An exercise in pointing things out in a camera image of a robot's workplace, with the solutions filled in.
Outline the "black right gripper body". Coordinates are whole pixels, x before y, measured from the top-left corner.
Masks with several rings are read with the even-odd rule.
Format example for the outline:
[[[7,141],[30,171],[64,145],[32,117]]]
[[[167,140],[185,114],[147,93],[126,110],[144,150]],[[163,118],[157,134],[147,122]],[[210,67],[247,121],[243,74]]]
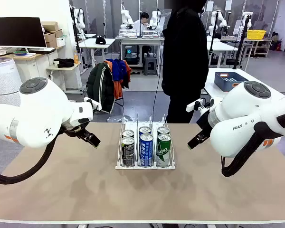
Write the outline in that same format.
[[[210,133],[212,131],[212,126],[208,121],[209,111],[205,112],[199,120],[197,121],[197,125],[201,128],[201,131],[197,134],[197,140],[199,143],[203,143],[210,137]]]

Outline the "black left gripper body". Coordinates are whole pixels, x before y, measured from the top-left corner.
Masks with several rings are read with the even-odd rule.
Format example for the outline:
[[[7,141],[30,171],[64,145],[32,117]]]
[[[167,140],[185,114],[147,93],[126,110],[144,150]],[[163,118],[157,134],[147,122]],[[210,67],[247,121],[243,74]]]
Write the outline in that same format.
[[[72,126],[70,123],[65,122],[61,125],[61,132],[67,134],[69,137],[77,137],[84,141],[90,141],[93,134],[86,130],[87,125],[90,123],[89,118],[78,119],[79,125]]]

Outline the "blue plastic basket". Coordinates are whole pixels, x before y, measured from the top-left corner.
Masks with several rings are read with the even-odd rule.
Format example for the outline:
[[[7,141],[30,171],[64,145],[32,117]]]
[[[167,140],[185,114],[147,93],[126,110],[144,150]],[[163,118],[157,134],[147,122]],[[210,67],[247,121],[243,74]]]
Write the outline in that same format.
[[[238,84],[247,81],[246,78],[236,72],[216,72],[215,85],[223,92],[229,92]]]

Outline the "white rounded table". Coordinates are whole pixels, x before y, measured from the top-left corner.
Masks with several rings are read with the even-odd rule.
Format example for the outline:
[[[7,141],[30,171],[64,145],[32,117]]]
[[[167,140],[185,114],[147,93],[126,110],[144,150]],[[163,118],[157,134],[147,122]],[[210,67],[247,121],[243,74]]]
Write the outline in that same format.
[[[236,72],[237,74],[243,76],[244,78],[251,80],[251,81],[256,81],[264,84],[270,91],[273,96],[273,99],[278,100],[284,97],[282,93],[278,92],[274,88],[270,87],[267,85],[265,82],[262,82],[258,80],[257,78],[253,77],[252,75],[248,74],[247,72],[241,70],[241,69],[232,69],[232,68],[210,68],[207,76],[207,81],[205,83],[204,90],[211,96],[217,96],[217,97],[224,97],[227,92],[223,92],[221,89],[219,89],[218,86],[215,85],[214,80],[215,80],[215,73],[216,72]]]

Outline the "blue Pocari Sweat can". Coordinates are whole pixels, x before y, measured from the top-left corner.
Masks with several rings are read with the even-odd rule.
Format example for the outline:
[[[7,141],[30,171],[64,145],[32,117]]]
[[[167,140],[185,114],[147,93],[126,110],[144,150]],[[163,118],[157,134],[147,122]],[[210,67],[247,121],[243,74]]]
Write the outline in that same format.
[[[150,167],[153,157],[153,136],[150,133],[143,133],[140,136],[140,165]]]
[[[139,136],[141,136],[144,133],[152,133],[151,128],[148,126],[142,126],[139,128]]]

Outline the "dark green striped jacket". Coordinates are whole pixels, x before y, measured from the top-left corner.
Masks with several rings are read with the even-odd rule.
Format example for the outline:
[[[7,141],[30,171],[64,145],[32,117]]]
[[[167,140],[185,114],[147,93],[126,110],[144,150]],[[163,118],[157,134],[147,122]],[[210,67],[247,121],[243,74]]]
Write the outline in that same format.
[[[87,96],[102,106],[102,112],[110,114],[114,107],[114,82],[109,65],[97,64],[90,72],[86,83]]]

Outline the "black cloth bundle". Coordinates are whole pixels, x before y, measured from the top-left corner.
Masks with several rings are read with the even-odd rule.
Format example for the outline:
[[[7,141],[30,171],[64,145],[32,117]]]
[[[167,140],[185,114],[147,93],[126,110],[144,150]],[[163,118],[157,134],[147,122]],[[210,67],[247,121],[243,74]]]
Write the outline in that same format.
[[[71,58],[56,58],[53,60],[57,68],[70,68],[75,65],[74,60]]]

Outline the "person in black jacket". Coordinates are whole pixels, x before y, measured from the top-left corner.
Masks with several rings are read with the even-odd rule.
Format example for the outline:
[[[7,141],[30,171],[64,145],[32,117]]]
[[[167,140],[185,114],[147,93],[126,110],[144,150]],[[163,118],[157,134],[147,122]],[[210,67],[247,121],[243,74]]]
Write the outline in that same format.
[[[162,89],[170,97],[168,123],[188,124],[188,104],[200,98],[208,72],[206,30],[199,17],[207,0],[166,0],[171,15],[163,30]]]

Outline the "blue and orange clothes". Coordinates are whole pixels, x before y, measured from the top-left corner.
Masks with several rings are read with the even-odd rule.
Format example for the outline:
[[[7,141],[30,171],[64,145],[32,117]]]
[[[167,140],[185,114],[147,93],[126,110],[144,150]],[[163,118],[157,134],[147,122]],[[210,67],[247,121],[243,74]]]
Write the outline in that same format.
[[[125,60],[107,59],[104,61],[110,68],[114,83],[114,97],[121,98],[124,88],[129,88],[132,69]]]

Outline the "white desk cabinet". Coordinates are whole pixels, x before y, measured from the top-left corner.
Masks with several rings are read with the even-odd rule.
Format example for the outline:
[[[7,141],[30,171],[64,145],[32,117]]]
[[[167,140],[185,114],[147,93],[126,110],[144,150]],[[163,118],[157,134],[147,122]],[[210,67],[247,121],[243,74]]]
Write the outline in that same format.
[[[47,68],[54,64],[54,59],[58,58],[58,51],[49,54],[36,54],[33,57],[14,57],[16,67],[22,82],[31,78],[49,78]]]

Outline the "grey plastic stool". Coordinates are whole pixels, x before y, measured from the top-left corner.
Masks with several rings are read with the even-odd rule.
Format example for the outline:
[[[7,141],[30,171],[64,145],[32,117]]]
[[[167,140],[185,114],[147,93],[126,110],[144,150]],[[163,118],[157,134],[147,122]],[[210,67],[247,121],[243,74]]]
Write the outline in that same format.
[[[144,75],[156,75],[157,74],[157,59],[155,57],[144,57]]]

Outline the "black tripod pole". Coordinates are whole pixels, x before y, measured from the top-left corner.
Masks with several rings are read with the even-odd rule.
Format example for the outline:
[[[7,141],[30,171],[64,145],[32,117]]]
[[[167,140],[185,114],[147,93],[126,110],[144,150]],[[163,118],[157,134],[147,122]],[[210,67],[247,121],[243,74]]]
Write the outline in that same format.
[[[233,69],[236,69],[237,66],[238,66],[238,61],[239,61],[239,57],[240,57],[240,54],[241,54],[241,50],[242,50],[242,46],[243,46],[243,42],[244,42],[246,33],[247,33],[247,25],[245,25],[245,27],[243,28],[243,31],[242,31],[242,34],[241,34],[241,37],[240,37],[240,43],[239,43],[238,51],[237,51],[237,54],[236,54],[236,59],[235,59],[234,65],[233,65]]]

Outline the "dark keyboard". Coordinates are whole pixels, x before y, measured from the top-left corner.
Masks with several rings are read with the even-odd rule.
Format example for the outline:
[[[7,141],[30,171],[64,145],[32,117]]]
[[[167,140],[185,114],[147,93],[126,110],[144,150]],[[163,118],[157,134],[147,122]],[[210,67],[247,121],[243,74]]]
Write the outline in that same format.
[[[28,51],[30,53],[37,53],[37,54],[47,54],[55,51],[56,48],[54,47],[45,47],[45,48],[29,48]]]

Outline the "white background work table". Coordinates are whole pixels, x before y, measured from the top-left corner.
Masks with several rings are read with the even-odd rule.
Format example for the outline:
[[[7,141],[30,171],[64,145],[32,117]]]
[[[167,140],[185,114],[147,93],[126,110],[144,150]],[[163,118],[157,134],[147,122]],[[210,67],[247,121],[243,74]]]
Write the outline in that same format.
[[[92,68],[96,66],[95,50],[100,49],[102,60],[105,61],[105,49],[109,48],[115,41],[115,38],[105,38],[105,44],[96,44],[96,38],[89,38],[79,43],[79,48],[87,48],[91,53]]]

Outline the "white cylindrical air purifier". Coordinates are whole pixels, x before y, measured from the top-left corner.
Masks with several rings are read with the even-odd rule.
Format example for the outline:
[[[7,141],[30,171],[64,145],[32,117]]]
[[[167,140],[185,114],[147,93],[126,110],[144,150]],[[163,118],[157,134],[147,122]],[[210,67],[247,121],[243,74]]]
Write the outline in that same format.
[[[0,104],[20,106],[21,78],[12,58],[0,57]]]

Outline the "brown cardboard box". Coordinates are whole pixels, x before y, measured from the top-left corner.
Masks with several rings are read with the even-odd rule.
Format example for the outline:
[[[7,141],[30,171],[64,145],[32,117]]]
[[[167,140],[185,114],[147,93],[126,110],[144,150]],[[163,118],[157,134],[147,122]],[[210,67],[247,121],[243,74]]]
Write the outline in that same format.
[[[46,31],[59,30],[58,23],[56,21],[42,21],[41,24]]]
[[[62,29],[45,33],[44,38],[46,41],[46,46],[49,48],[56,48],[57,47],[57,38],[59,38],[61,36],[63,36]]]

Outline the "wooden low shelf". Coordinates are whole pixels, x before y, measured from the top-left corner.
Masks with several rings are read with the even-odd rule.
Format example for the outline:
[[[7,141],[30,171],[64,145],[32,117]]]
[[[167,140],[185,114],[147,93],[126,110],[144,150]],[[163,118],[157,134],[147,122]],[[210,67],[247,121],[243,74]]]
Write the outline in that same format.
[[[253,57],[267,57],[271,47],[270,39],[244,39],[247,46],[246,54]]]

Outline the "yellow plastic crate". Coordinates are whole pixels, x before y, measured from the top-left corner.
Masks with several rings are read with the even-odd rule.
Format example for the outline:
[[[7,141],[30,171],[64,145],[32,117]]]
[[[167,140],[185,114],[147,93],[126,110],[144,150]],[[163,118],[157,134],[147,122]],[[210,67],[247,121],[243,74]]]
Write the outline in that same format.
[[[262,40],[266,34],[266,30],[248,30],[247,39],[249,40]]]

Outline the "black computer monitor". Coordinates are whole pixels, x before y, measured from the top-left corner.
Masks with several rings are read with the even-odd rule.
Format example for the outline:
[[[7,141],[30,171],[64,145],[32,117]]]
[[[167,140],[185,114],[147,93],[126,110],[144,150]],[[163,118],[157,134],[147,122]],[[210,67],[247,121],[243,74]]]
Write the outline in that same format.
[[[0,17],[0,46],[45,48],[40,18]]]

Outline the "seated person in white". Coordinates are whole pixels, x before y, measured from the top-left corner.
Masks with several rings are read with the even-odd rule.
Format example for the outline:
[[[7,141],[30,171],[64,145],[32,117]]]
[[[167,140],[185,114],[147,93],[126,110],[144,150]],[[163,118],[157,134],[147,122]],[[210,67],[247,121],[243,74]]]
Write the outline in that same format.
[[[148,25],[148,19],[149,19],[149,14],[147,12],[142,12],[140,14],[140,19],[134,22],[133,28],[137,32],[139,32],[140,30],[143,31],[143,29]]]

